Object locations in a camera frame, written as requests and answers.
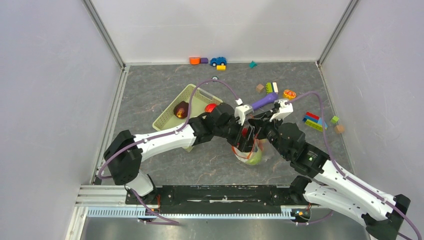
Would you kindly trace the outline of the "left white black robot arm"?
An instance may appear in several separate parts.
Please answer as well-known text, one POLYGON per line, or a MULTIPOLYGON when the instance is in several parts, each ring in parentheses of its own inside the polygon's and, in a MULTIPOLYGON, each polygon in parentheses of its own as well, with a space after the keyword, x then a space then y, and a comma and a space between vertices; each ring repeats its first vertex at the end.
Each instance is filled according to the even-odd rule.
POLYGON ((105 150, 105 163, 98 177, 105 179, 103 172, 107 168, 116 186, 129 185, 140 200, 151 204, 157 198, 157 190, 150 177, 140 170, 143 160, 173 149, 207 143, 214 137, 243 148, 251 143, 251 140, 242 138, 242 129, 246 116, 253 111, 248 104, 232 108, 221 103, 212 112, 204 112, 173 128, 149 134, 131 134, 129 130, 123 130, 105 150))

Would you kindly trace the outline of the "light green plastic basket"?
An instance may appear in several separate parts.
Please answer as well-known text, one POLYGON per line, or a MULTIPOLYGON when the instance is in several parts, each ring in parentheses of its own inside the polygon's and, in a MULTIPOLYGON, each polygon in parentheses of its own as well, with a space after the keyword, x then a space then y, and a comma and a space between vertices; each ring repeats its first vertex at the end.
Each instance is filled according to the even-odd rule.
POLYGON ((153 121, 152 127, 157 131, 175 128, 188 118, 204 113, 208 105, 219 105, 222 102, 202 88, 195 89, 194 84, 188 84, 153 121))

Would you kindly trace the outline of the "green toy cabbage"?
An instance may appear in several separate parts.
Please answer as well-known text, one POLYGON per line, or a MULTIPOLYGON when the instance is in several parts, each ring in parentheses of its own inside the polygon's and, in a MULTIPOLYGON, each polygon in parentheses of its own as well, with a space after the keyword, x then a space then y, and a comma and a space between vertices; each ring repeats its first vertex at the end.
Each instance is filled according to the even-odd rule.
POLYGON ((245 152, 243 162, 247 165, 257 165, 262 161, 262 150, 260 148, 255 148, 251 152, 245 152))

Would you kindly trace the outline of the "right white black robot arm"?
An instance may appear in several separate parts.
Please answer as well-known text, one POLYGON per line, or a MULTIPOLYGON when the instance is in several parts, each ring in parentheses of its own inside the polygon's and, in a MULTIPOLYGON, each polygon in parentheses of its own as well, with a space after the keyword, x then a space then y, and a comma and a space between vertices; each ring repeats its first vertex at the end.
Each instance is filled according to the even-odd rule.
POLYGON ((343 214, 377 240, 395 240, 411 203, 403 194, 392 195, 366 183, 341 167, 318 147, 306 141, 297 124, 269 120, 265 116, 248 120, 259 139, 266 139, 299 173, 302 185, 289 189, 295 204, 307 201, 343 214))

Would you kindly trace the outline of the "dark brown toy fruit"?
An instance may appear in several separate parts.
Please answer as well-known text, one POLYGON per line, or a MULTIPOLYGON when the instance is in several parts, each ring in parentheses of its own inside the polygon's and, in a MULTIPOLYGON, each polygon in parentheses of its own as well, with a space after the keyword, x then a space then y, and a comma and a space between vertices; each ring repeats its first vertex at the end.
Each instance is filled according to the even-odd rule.
POLYGON ((173 114, 179 119, 185 119, 188 116, 189 106, 188 102, 181 101, 174 107, 173 114))

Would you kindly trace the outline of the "clear orange zip top bag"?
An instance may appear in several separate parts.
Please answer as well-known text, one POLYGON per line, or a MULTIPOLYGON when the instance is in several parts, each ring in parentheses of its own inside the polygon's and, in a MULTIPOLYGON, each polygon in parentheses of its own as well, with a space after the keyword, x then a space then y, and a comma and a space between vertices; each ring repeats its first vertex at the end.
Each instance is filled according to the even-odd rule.
MULTIPOLYGON (((260 148, 262 150, 262 161, 259 164, 264 163, 267 160, 270 160, 275 155, 275 149, 269 143, 269 141, 267 139, 256 139, 255 138, 252 150, 254 150, 255 148, 260 148)), ((233 146, 231 147, 231 150, 234 153, 234 155, 236 156, 236 158, 239 161, 243 162, 244 157, 245 157, 245 152, 240 152, 238 149, 236 149, 233 146)))

